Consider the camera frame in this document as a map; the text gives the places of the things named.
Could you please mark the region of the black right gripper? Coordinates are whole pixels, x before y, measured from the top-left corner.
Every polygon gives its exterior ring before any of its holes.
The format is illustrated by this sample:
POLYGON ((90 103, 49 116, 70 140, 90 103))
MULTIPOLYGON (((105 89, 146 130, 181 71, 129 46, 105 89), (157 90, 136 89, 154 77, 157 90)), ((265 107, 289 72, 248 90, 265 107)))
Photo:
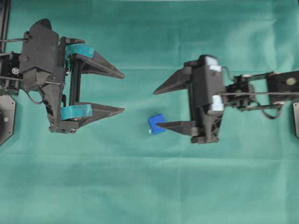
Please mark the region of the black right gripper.
POLYGON ((200 55, 197 60, 185 62, 183 68, 175 71, 153 94, 183 89, 188 90, 191 121, 157 123, 157 126, 188 135, 193 144, 218 142, 225 109, 220 96, 225 88, 218 59, 212 55, 200 55))

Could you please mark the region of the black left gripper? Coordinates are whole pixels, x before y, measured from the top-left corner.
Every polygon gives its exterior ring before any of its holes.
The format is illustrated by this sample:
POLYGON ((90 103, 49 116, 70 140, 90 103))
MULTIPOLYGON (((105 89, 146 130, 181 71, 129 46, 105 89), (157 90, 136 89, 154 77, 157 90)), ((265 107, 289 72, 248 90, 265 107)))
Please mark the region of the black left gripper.
POLYGON ((100 119, 124 112, 124 108, 79 103, 81 74, 95 74, 124 79, 125 75, 101 56, 94 48, 85 45, 85 41, 61 37, 57 53, 57 68, 53 77, 59 83, 44 87, 50 131, 52 133, 75 133, 79 126, 85 126, 100 119), (65 76, 71 72, 69 106, 63 94, 65 76))

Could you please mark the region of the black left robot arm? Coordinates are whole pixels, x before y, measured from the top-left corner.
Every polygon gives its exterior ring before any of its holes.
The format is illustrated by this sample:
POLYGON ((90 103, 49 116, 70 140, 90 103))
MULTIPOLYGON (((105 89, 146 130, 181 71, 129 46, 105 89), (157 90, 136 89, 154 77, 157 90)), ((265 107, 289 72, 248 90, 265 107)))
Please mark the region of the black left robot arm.
POLYGON ((20 90, 41 95, 53 133, 73 134, 100 119, 122 113, 123 108, 80 101, 81 76, 125 76, 80 39, 27 34, 21 53, 0 55, 0 92, 20 90))

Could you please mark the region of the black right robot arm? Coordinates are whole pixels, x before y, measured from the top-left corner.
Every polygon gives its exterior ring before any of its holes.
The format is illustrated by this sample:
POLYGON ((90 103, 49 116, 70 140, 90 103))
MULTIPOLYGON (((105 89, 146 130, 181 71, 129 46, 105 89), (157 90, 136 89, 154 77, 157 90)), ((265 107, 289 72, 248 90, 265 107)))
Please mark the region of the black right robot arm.
POLYGON ((156 125, 190 136, 193 144, 216 143, 227 107, 242 112, 260 110, 268 119, 277 119, 285 102, 299 97, 299 72, 232 76, 216 57, 200 55, 197 60, 185 62, 153 93, 184 89, 188 92, 191 119, 156 125))

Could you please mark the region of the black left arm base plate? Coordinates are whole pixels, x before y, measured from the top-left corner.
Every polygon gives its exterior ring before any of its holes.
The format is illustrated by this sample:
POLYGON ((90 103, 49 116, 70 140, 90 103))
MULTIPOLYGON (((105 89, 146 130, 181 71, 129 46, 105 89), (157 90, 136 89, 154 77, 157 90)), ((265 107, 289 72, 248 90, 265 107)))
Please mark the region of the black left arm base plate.
POLYGON ((0 145, 14 134, 16 102, 9 95, 0 97, 0 145))

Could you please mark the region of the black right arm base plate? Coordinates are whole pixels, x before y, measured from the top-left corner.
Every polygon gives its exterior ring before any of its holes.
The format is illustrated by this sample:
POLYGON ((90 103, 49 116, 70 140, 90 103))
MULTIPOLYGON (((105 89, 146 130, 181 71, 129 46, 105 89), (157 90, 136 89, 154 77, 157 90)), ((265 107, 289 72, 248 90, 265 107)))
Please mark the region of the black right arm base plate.
POLYGON ((294 115, 294 123, 295 123, 295 135, 299 138, 299 103, 293 103, 293 115, 294 115))

